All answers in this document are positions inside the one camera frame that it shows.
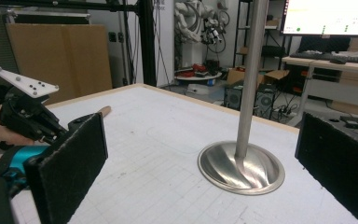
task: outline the teal component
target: teal component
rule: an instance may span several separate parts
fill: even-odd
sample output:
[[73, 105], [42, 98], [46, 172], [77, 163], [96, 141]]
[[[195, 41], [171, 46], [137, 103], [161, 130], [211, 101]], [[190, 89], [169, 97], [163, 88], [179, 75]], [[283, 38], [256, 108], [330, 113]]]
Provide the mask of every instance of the teal component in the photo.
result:
[[18, 168], [25, 174], [24, 166], [22, 165], [30, 157], [39, 155], [44, 152], [48, 146], [31, 146], [23, 147], [20, 149], [16, 155], [14, 155], [13, 160], [11, 161], [10, 167]]

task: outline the computer monitor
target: computer monitor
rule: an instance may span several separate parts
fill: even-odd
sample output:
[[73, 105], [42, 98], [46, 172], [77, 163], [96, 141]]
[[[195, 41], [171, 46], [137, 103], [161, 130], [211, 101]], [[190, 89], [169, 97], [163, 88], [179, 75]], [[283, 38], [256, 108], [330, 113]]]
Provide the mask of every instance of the computer monitor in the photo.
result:
[[358, 0], [285, 0], [281, 33], [358, 36]]

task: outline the desk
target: desk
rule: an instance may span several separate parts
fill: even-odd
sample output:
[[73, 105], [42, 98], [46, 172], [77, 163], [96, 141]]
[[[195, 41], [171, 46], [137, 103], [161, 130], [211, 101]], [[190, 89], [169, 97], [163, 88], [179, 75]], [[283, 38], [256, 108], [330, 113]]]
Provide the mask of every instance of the desk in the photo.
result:
[[358, 73], [358, 63], [345, 63], [336, 64], [328, 61], [319, 61], [312, 59], [298, 59], [285, 57], [283, 62], [288, 64], [307, 66], [309, 68], [308, 76], [304, 85], [303, 92], [301, 94], [300, 106], [297, 112], [297, 116], [291, 119], [287, 125], [295, 126], [301, 119], [304, 112], [305, 103], [309, 95], [322, 97], [325, 99], [340, 101], [343, 103], [358, 105], [358, 87], [313, 79], [313, 71], [315, 68], [325, 68], [338, 70], [342, 72], [355, 72]]
[[[237, 139], [238, 111], [144, 85], [49, 108], [66, 124], [105, 105], [109, 158], [71, 223], [358, 223], [295, 158], [298, 129], [253, 118], [250, 143], [286, 174], [277, 190], [244, 196], [212, 185], [197, 165], [206, 146]], [[30, 191], [12, 202], [21, 223], [38, 223]]]

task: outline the round metal base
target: round metal base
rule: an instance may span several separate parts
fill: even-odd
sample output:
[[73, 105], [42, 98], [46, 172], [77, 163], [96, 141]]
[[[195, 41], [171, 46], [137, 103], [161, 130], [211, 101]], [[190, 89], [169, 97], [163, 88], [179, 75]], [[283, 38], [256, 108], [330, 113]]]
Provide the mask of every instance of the round metal base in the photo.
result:
[[279, 160], [262, 147], [248, 144], [245, 159], [235, 158], [236, 142], [218, 142], [199, 155], [199, 168], [205, 177], [221, 189], [257, 195], [272, 192], [284, 180]]

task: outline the black metal frame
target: black metal frame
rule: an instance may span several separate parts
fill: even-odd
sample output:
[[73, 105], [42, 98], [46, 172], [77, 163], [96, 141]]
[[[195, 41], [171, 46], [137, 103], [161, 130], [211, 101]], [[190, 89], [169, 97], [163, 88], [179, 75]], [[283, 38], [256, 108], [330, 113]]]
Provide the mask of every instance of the black metal frame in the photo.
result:
[[144, 69], [144, 84], [157, 86], [156, 58], [154, 44], [153, 0], [138, 0], [135, 5], [121, 5], [117, 1], [103, 3], [71, 2], [66, 0], [0, 0], [0, 6], [24, 7], [56, 7], [72, 9], [92, 9], [105, 11], [131, 11], [139, 17], [141, 30], [142, 63]]

